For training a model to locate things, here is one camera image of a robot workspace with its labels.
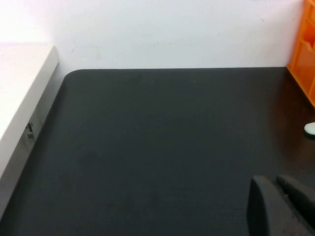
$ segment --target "white countertop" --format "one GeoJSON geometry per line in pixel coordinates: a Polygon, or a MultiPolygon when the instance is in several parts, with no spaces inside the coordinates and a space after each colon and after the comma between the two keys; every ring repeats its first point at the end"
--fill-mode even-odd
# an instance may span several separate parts
{"type": "Polygon", "coordinates": [[[57,64],[52,44],[0,45],[0,176],[57,64]]]}

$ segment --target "desk surface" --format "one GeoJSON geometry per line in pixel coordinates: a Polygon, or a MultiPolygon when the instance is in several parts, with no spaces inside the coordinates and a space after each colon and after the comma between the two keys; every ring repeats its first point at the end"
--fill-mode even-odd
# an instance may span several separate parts
{"type": "Polygon", "coordinates": [[[315,187],[310,121],[285,68],[72,72],[0,235],[248,235],[253,175],[315,187]]]}

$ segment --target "white mouse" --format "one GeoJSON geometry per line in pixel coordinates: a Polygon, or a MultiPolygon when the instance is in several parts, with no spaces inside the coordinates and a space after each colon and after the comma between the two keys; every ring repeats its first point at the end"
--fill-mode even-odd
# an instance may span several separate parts
{"type": "Polygon", "coordinates": [[[315,135],[315,122],[305,125],[304,130],[308,134],[315,135]]]}

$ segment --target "orange box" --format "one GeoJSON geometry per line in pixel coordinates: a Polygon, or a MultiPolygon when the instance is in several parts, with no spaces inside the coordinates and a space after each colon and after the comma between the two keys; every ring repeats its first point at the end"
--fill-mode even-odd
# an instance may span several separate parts
{"type": "Polygon", "coordinates": [[[315,107],[315,0],[306,0],[287,68],[315,107]]]}

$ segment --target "white wall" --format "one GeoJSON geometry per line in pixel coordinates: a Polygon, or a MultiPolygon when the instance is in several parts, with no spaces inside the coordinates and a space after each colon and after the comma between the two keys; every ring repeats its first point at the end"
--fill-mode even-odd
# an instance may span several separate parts
{"type": "Polygon", "coordinates": [[[83,68],[285,66],[302,9],[302,0],[0,0],[0,42],[53,42],[53,94],[83,68]]]}

